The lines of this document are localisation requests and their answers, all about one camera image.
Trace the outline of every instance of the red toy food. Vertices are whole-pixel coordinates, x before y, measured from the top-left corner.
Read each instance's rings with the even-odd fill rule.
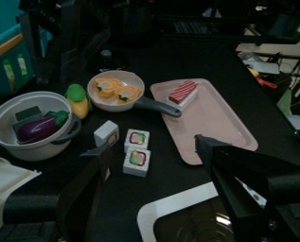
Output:
[[[191,80],[186,80],[169,95],[169,100],[179,104],[194,89],[195,83]]]

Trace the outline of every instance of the teal container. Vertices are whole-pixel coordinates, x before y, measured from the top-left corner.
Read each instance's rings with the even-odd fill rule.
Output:
[[[0,97],[12,95],[34,78],[34,67],[27,43],[16,17],[19,0],[0,0]],[[51,34],[40,29],[40,46],[44,51]]]

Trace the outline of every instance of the black table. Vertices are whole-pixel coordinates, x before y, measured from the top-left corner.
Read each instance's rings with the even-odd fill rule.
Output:
[[[254,136],[257,152],[300,165],[300,143],[293,127],[226,46],[220,43],[161,41],[151,45],[114,48],[127,55],[127,70],[143,79],[145,95],[149,97],[153,83],[181,78],[208,79]],[[91,77],[90,73],[84,73],[76,82],[86,85]],[[32,84],[24,92],[50,90],[64,94],[68,84],[55,82],[44,87]],[[121,140],[113,147],[111,174],[105,183],[90,239],[142,241],[135,220],[141,207],[210,181],[202,166],[182,162],[161,113],[137,109],[113,113],[94,108],[82,120],[79,136],[55,158],[40,163],[26,163],[14,159],[3,148],[0,156],[43,173],[66,167],[79,159],[82,152],[95,146],[92,132],[106,120],[119,126]],[[150,132],[150,170],[145,178],[123,173],[127,129]]]

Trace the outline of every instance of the pink plate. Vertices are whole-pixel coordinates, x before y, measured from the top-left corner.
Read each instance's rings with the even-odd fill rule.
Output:
[[[153,97],[165,102],[169,94],[186,79],[155,83],[150,86]],[[242,147],[257,149],[257,141],[242,124],[212,83],[202,78],[194,78],[197,96],[182,115],[173,118],[162,114],[179,155],[185,163],[202,164],[195,154],[195,134],[213,137],[220,141]]]

